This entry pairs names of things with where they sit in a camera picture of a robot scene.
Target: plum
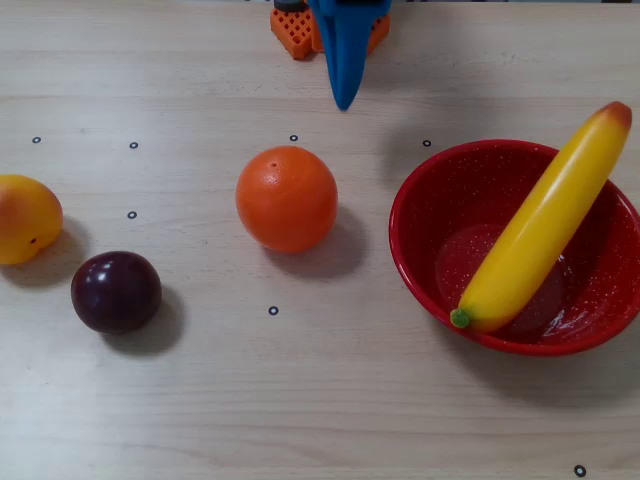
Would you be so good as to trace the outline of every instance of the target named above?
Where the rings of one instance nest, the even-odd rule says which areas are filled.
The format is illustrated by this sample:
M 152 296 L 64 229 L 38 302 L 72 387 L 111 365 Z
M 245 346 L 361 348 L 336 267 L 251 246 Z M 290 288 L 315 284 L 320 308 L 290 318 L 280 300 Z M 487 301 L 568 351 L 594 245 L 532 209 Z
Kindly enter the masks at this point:
M 131 252 L 107 252 L 87 260 L 71 282 L 80 319 L 97 332 L 120 335 L 145 325 L 160 307 L 162 286 L 151 263 Z

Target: red speckled bowl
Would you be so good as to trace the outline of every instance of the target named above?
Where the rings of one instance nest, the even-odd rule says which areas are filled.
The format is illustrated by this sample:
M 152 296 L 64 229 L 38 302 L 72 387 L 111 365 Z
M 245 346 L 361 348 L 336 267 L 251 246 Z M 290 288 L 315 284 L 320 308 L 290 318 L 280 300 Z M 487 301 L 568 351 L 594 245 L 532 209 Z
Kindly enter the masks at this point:
M 491 335 L 449 322 L 471 276 L 556 153 L 515 140 L 460 145 L 420 165 L 396 196 L 389 237 L 400 275 L 432 315 L 474 342 L 524 355 L 567 355 L 615 337 L 640 310 L 640 218 L 607 182 L 513 322 Z

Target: yellow peach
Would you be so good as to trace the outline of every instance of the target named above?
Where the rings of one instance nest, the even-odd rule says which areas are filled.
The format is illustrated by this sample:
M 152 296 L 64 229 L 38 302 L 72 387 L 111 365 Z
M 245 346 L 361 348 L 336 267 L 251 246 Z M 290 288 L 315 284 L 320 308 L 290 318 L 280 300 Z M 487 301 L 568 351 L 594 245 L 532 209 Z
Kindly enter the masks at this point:
M 62 206 L 42 183 L 0 175 L 0 265 L 16 265 L 51 245 L 62 230 Z

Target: plastic fruit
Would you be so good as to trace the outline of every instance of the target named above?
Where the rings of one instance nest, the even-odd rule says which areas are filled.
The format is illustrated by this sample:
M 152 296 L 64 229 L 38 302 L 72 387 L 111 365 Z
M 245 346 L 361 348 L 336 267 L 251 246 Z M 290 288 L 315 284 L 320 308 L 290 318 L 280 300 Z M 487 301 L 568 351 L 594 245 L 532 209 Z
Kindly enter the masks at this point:
M 631 129 L 631 109 L 602 108 L 544 171 L 467 286 L 451 322 L 490 333 L 531 300 L 595 202 Z
M 62 230 L 62 206 L 42 183 L 0 175 L 0 265 L 16 265 L 51 245 Z
M 119 335 L 145 325 L 162 300 L 160 277 L 144 257 L 108 252 L 87 260 L 71 282 L 80 319 L 100 333 Z
M 331 230 L 338 190 L 327 166 L 299 147 L 276 147 L 251 160 L 236 188 L 245 228 L 265 247 L 301 252 Z

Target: wooden table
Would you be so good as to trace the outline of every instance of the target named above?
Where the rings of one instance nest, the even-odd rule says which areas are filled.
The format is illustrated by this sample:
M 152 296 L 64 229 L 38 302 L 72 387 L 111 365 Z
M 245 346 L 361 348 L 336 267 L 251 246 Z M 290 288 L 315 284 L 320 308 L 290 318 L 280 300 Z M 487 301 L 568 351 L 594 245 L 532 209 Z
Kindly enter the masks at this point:
M 1 272 L 0 478 L 638 478 L 640 323 L 561 359 L 483 349 L 404 288 L 387 221 L 442 149 L 559 146 L 610 99 L 640 111 L 640 9 L 394 6 L 346 114 L 324 57 L 291 60 L 269 9 L 0 5 L 1 170 L 45 182 L 66 214 L 54 247 Z M 244 232 L 234 188 L 292 134 L 333 170 L 341 209 L 321 248 L 283 258 Z M 636 205 L 639 156 L 636 127 L 614 174 Z M 106 339 L 69 282 L 112 249 L 155 264 L 165 305 Z

